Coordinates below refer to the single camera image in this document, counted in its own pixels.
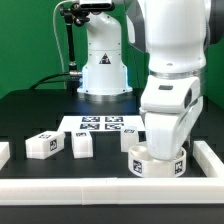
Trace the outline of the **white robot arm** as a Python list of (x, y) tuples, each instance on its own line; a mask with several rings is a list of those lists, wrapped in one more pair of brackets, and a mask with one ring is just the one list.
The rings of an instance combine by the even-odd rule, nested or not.
[(202, 111), (205, 51), (224, 37), (224, 0), (134, 0), (127, 24), (132, 46), (149, 54), (148, 153), (172, 160)]

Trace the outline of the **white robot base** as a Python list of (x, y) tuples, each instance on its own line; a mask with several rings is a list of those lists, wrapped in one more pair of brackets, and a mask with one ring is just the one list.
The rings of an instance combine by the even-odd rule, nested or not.
[(83, 97), (101, 101), (129, 94), (127, 67), (122, 61), (120, 23), (102, 12), (91, 13), (87, 23), (88, 59), (77, 89)]

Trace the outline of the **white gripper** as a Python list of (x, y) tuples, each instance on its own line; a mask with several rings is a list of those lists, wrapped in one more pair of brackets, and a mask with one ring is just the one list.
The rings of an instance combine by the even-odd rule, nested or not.
[(147, 148), (159, 160), (173, 160), (203, 107), (198, 76), (166, 79), (149, 75), (141, 96)]

